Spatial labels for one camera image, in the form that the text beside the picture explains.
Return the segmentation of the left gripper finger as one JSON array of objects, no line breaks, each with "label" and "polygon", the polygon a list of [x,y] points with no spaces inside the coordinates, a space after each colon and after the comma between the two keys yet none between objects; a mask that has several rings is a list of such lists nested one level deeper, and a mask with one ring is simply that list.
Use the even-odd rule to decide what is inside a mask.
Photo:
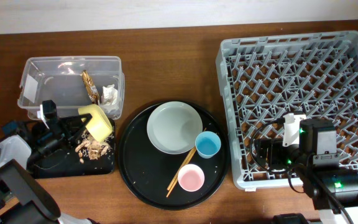
[{"label": "left gripper finger", "polygon": [[92,115],[89,113],[61,118],[60,121],[68,129],[80,129],[84,128],[92,119]]},{"label": "left gripper finger", "polygon": [[70,129],[70,134],[68,137],[68,143],[70,147],[77,147],[81,143],[81,136],[86,131],[86,125],[82,124],[80,126]]}]

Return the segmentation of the food scraps pile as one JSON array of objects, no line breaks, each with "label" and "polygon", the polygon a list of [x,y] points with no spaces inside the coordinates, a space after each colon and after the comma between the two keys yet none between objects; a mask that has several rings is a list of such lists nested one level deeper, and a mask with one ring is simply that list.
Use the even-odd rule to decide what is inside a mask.
[{"label": "food scraps pile", "polygon": [[111,160],[115,151],[114,133],[110,134],[104,141],[95,140],[88,131],[84,131],[79,140],[75,152],[79,157],[79,163],[87,161]]}]

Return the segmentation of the yellow bowl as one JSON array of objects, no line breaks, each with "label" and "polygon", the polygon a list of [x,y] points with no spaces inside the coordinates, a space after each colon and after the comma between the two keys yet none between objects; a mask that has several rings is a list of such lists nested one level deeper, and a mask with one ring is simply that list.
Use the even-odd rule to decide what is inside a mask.
[{"label": "yellow bowl", "polygon": [[86,124],[86,129],[96,141],[103,142],[113,132],[112,124],[98,105],[92,104],[80,107],[78,108],[78,114],[91,115],[90,121]]}]

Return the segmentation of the gold snack wrapper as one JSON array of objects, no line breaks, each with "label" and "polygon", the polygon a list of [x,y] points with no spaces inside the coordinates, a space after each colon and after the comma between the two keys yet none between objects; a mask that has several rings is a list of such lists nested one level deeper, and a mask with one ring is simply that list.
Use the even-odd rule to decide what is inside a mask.
[{"label": "gold snack wrapper", "polygon": [[85,85],[88,96],[92,102],[92,104],[99,104],[100,96],[97,91],[96,86],[94,85],[93,79],[89,76],[86,70],[83,70],[81,73],[82,81]]}]

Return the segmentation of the large white napkin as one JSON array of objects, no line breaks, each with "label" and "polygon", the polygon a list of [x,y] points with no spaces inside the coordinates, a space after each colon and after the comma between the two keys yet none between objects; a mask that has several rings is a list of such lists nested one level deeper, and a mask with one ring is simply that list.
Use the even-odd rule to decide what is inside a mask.
[{"label": "large white napkin", "polygon": [[110,113],[113,110],[119,109],[118,91],[115,85],[108,85],[103,87],[103,94],[99,106],[105,113]]}]

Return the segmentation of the blue cup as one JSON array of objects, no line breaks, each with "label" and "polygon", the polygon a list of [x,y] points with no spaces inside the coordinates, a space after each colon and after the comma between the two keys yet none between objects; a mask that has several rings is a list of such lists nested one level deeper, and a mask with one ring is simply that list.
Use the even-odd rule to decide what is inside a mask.
[{"label": "blue cup", "polygon": [[195,140],[198,154],[204,159],[210,159],[217,154],[221,148],[221,139],[211,131],[203,131]]}]

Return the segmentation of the pink cup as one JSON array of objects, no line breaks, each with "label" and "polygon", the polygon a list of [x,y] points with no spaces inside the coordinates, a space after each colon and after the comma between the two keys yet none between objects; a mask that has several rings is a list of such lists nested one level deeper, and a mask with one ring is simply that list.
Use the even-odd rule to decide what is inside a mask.
[{"label": "pink cup", "polygon": [[178,173],[178,183],[187,192],[196,192],[204,184],[204,172],[195,164],[183,166]]}]

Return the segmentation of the grey plate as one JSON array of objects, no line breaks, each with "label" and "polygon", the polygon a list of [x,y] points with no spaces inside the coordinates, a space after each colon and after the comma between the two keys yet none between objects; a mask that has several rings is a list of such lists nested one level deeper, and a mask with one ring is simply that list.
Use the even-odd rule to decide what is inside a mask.
[{"label": "grey plate", "polygon": [[169,101],[153,110],[147,121],[147,135],[159,151],[176,155],[195,146],[203,131],[201,116],[187,103]]}]

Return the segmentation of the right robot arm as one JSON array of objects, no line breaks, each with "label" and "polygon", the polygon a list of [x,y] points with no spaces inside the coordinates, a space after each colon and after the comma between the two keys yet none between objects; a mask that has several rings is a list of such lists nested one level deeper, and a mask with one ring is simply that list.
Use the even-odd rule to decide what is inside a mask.
[{"label": "right robot arm", "polygon": [[250,153],[255,164],[270,174],[296,175],[303,194],[312,199],[321,223],[358,223],[358,172],[342,168],[336,129],[331,121],[287,118],[274,121],[284,127],[281,139],[253,135]]}]

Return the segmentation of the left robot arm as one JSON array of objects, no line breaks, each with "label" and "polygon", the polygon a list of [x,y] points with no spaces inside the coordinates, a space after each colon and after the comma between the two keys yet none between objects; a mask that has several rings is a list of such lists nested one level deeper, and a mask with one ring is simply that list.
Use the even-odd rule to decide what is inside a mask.
[{"label": "left robot arm", "polygon": [[34,166],[57,150],[74,149],[97,120],[86,113],[68,118],[48,114],[44,122],[11,121],[0,141],[0,223],[93,223],[60,211],[32,177]]}]

